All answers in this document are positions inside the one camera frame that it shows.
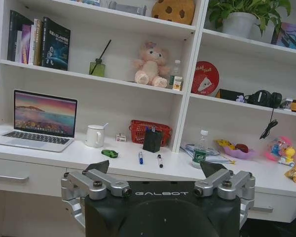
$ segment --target pink bowl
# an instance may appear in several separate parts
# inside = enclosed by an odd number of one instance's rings
[[[244,153],[241,150],[231,150],[229,147],[223,147],[223,149],[227,155],[239,159],[249,159],[250,157],[257,154],[253,149],[249,149],[248,153]]]

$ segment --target trackpad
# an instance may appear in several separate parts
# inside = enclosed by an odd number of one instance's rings
[[[40,141],[33,141],[33,140],[27,140],[27,139],[13,139],[9,141],[8,143],[14,145],[14,146],[22,146],[22,147],[42,147],[45,145],[45,142]]]

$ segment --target black book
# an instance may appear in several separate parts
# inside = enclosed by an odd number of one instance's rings
[[[23,25],[32,25],[33,21],[26,18],[17,11],[10,10],[9,40],[7,59],[15,61],[16,39],[18,31],[22,31]]]
[[[68,70],[70,30],[44,17],[41,65],[43,67]]]

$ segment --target mug handle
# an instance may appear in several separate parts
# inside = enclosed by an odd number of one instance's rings
[[[97,143],[99,144],[100,141],[101,141],[101,133],[100,132],[97,132]]]

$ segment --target laptop keyboard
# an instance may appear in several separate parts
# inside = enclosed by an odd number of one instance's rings
[[[22,138],[27,140],[41,141],[41,142],[50,142],[56,144],[66,144],[69,139],[63,137],[55,137],[55,136],[46,136],[42,134],[28,133],[28,132],[17,132],[13,131],[3,135],[4,137],[15,137]]]

